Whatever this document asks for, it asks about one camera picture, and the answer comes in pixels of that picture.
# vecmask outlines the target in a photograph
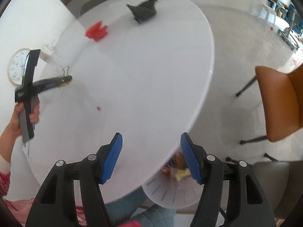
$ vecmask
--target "small red object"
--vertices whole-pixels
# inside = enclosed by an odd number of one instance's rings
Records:
[[[102,21],[99,21],[87,29],[85,36],[98,42],[101,38],[107,35],[107,27],[108,26],[102,27]]]

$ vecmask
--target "hand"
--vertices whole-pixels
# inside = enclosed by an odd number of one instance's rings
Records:
[[[38,100],[36,105],[32,109],[33,112],[29,115],[29,119],[30,119],[31,123],[33,123],[33,124],[39,122],[39,115],[40,115],[39,103],[40,103],[40,101]],[[19,103],[15,106],[12,118],[10,120],[10,123],[7,126],[7,128],[9,128],[9,130],[10,130],[10,133],[16,138],[21,135],[19,113],[23,110],[23,107],[24,107],[23,103]]]

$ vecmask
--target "tabletop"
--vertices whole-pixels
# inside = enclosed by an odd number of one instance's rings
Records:
[[[122,151],[100,186],[104,202],[112,202],[153,176],[194,125],[214,67],[210,25],[189,0],[159,0],[156,16],[138,24],[126,4],[141,1],[108,0],[60,37],[41,78],[69,65],[73,81],[39,96],[28,162],[40,184],[57,160],[81,161],[120,132]],[[85,38],[100,20],[108,35],[97,43]]]

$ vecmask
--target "clock face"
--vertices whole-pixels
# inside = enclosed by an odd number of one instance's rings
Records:
[[[26,58],[30,51],[27,48],[17,51],[9,63],[9,78],[15,84],[22,84],[23,70],[26,68]]]

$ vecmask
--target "gray floor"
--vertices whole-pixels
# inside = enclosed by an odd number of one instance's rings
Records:
[[[267,152],[278,160],[303,159],[303,131],[275,143],[262,141],[239,145],[241,139],[265,135],[265,118],[258,84],[255,83],[239,98],[234,94],[253,76],[257,65],[277,69],[283,66],[292,51],[273,31],[271,24],[238,10],[202,6],[215,39],[215,69],[202,111],[190,132],[195,144],[222,161],[230,156],[248,163],[268,160]],[[226,209],[228,184],[222,194]],[[182,209],[195,211],[197,204]]]

